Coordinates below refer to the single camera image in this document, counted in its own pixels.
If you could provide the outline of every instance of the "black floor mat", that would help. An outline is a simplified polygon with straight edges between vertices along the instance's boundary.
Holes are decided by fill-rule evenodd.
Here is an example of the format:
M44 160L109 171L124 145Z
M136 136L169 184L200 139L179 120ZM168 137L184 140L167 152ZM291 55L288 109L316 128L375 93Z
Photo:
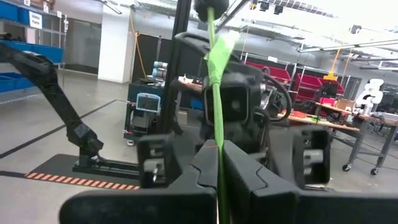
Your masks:
M78 156L57 154L25 175L27 179L73 184L102 189L137 190L137 180L72 171Z

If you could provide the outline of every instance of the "orange and black hazard stripe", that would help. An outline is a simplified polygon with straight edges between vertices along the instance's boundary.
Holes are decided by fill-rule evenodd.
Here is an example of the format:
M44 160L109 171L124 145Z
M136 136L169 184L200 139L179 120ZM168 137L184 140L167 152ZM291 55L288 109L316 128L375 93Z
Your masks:
M73 184L87 187L97 187L102 189L115 189L115 190L138 190L139 186L129 184L118 184L113 182L106 182L100 180L81 179L76 177L65 177L61 175L40 174L36 172L28 173L25 175L26 179L44 180L63 184Z

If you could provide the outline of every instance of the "caster wheel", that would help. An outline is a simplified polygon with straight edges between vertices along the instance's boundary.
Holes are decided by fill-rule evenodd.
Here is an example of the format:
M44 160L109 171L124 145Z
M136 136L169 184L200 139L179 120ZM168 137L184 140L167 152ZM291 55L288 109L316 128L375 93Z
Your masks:
M342 169L343 169L344 172L348 172L348 171L351 169L351 165L345 164L345 165L342 167Z
M133 140L127 140L126 144L127 144L127 146L134 146L134 141Z
M371 169L371 174L372 175L377 175L378 173L379 173L379 169L378 168Z

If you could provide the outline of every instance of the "white robot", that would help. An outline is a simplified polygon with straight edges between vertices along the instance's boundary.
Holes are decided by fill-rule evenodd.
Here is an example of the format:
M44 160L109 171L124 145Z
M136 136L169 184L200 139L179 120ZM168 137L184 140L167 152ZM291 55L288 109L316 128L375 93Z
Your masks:
M373 78L365 85L363 92L357 97L354 107L354 114L370 115L373 105L379 104L383 98L383 92L380 91L384 80Z

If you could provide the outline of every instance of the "green cable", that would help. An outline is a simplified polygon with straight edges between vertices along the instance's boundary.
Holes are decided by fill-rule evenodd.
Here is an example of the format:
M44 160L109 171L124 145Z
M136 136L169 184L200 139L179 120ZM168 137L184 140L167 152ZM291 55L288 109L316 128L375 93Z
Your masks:
M229 209L226 192L225 176L224 176L224 124L223 109L221 106L220 85L223 77L224 69L229 61L229 57L233 51L236 41L239 39L238 33L229 32L222 35L215 42L215 25L214 25L214 9L208 8L208 25L210 53L206 56L208 60L208 73L211 89L213 90L213 107L214 107L214 129L215 140L218 146L218 217L221 224L229 224Z

